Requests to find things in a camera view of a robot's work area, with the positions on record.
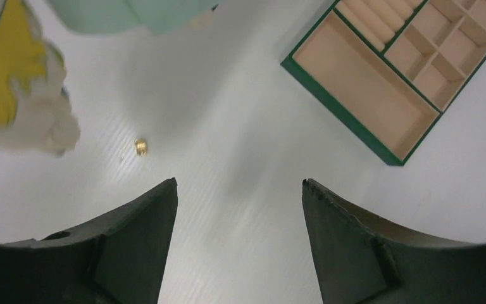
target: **gold bead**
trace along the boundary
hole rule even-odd
[[[138,139],[135,141],[135,149],[137,150],[137,155],[142,156],[148,152],[148,145],[144,139]]]

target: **white table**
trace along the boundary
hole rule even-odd
[[[155,39],[78,37],[31,3],[66,56],[82,141],[60,160],[0,152],[0,242],[77,225],[169,177],[180,204],[160,303],[321,303],[308,177],[410,228],[486,241],[486,63],[391,168],[279,65],[321,0],[229,0],[207,29]]]

